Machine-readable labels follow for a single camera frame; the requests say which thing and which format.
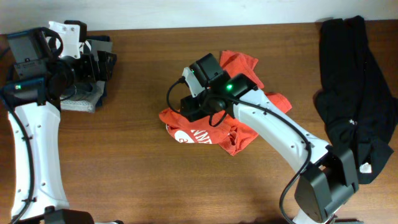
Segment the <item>red orange soccer t-shirt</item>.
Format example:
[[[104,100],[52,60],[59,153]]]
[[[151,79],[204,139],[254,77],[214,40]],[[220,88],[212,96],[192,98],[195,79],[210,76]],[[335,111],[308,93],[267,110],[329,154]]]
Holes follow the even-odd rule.
[[[254,73],[258,61],[250,55],[230,50],[222,51],[220,56],[221,67],[231,77],[242,73],[263,89],[263,82]],[[232,156],[242,151],[258,137],[257,132],[229,115],[216,127],[209,125],[209,117],[191,123],[170,108],[160,112],[159,118],[165,123],[167,132],[177,142],[217,144]]]

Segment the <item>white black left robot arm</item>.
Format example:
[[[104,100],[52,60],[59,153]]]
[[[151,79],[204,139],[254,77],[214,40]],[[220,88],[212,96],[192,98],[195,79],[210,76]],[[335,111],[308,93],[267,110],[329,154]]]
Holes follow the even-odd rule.
[[[117,56],[107,35],[88,36],[86,25],[66,21],[7,35],[15,64],[1,88],[16,159],[13,223],[93,223],[72,210],[60,169],[58,131],[65,91],[111,78]]]

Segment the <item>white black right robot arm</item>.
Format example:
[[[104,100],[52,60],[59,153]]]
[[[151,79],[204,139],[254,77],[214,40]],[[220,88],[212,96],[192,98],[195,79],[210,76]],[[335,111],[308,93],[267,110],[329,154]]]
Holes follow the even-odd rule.
[[[224,112],[268,142],[295,172],[282,191],[279,208],[292,186],[300,210],[289,223],[331,223],[334,214],[358,191],[354,155],[347,147],[330,145],[281,112],[247,76],[227,73],[199,82],[189,72],[180,78],[190,89],[181,100],[189,121]]]

